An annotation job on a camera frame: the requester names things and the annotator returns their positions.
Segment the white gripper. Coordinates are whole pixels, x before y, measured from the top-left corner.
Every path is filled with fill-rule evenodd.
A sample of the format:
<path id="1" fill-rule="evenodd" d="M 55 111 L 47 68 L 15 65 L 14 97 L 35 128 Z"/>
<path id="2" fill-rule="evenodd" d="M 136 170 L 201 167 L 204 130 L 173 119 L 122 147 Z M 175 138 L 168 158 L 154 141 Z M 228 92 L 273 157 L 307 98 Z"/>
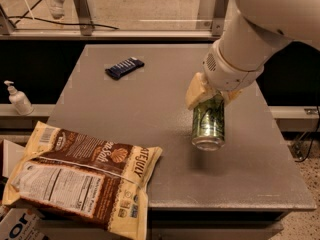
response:
<path id="1" fill-rule="evenodd" d="M 215 41 L 203 60 L 204 73 L 197 72 L 192 78 L 185 96 L 188 110 L 193 110 L 223 91 L 224 103 L 228 106 L 242 91 L 251 85 L 262 73 L 261 66 L 255 71 L 243 71 L 228 63 L 219 50 L 220 41 Z"/>

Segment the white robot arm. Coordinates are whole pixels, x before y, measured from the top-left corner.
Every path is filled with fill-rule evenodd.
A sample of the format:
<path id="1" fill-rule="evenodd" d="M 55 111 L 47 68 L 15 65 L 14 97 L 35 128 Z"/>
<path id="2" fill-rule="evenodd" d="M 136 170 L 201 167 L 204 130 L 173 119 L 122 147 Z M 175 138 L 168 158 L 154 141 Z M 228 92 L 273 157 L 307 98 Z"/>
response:
<path id="1" fill-rule="evenodd" d="M 188 109 L 224 92 L 228 99 L 251 85 L 275 53 L 293 41 L 320 47 L 320 0 L 233 0 L 220 39 L 185 96 Z"/>

